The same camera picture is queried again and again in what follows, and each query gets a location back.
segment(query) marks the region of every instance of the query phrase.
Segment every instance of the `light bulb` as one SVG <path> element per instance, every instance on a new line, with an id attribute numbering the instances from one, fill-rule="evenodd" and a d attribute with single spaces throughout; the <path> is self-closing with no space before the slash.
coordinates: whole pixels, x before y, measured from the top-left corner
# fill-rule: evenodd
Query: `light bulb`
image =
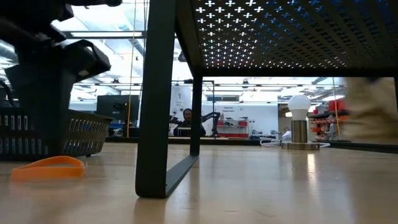
<path id="1" fill-rule="evenodd" d="M 304 95 L 295 95 L 291 97 L 287 106 L 292 112 L 294 121 L 305 121 L 308 110 L 311 107 L 311 101 Z"/>

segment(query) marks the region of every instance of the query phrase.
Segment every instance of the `black monitor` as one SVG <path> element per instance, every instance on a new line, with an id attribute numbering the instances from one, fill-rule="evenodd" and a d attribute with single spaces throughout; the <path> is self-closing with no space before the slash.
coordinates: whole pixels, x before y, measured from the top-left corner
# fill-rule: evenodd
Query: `black monitor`
<path id="1" fill-rule="evenodd" d="M 138 95 L 131 95 L 130 121 L 138 120 Z M 129 113 L 129 95 L 104 95 L 97 97 L 96 114 L 109 116 L 115 120 L 127 121 Z"/>

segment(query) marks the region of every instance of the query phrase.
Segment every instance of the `orange plastic lid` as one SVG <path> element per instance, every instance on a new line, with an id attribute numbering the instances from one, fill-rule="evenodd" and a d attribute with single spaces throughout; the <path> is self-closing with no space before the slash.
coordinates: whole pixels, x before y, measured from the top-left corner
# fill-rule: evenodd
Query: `orange plastic lid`
<path id="1" fill-rule="evenodd" d="M 71 166 L 53 166 L 60 164 L 69 164 Z M 11 181 L 82 178 L 85 174 L 85 169 L 84 163 L 78 159 L 70 156 L 55 156 L 14 168 L 11 171 Z"/>

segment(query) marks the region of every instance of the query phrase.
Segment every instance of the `lamp base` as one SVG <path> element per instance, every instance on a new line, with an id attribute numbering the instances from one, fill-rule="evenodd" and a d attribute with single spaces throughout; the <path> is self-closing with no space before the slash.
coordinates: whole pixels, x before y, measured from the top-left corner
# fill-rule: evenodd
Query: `lamp base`
<path id="1" fill-rule="evenodd" d="M 288 142 L 288 143 L 282 143 L 281 146 L 282 146 L 282 149 L 309 150 L 309 151 L 317 151 L 320 148 L 320 145 L 317 143 Z"/>

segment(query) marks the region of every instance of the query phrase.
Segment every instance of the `perforated metal panel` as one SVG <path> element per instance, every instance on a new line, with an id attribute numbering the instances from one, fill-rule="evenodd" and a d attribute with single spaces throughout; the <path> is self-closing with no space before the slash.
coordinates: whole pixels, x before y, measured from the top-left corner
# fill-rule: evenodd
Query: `perforated metal panel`
<path id="1" fill-rule="evenodd" d="M 397 66 L 397 0 L 192 0 L 205 68 Z"/>

